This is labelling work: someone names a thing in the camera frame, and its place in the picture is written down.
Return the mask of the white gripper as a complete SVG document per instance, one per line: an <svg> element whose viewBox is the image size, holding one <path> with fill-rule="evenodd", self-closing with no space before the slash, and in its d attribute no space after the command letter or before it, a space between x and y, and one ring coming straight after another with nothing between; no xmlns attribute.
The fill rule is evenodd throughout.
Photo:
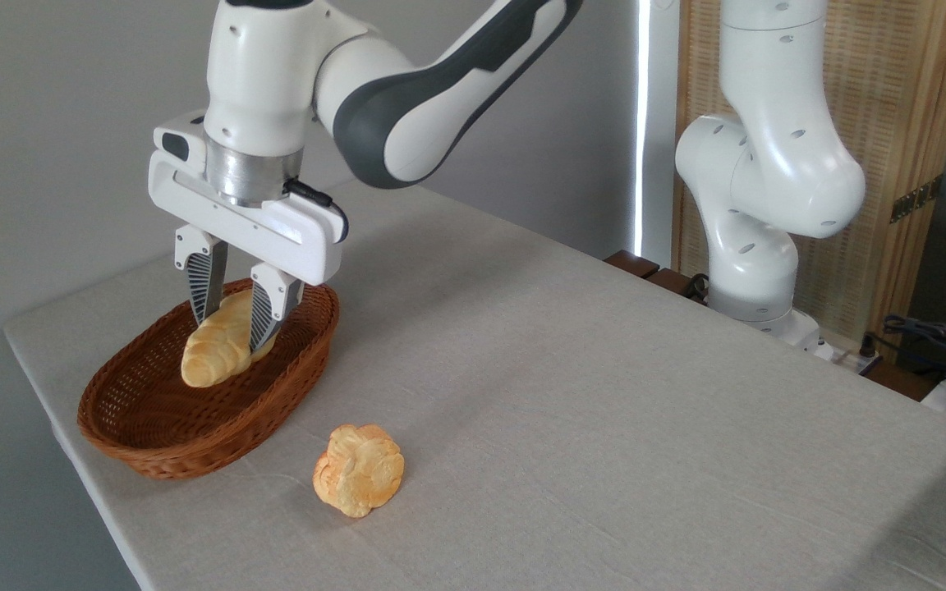
<svg viewBox="0 0 946 591"><path fill-rule="evenodd" d="M259 207L228 203L165 151L150 158L148 191L155 205L189 224L174 233L174 266L186 273L196 325L220 308L228 244L263 261L250 275L251 353L277 336L305 283L325 283L339 269L347 220L335 208L294 195Z"/></svg>

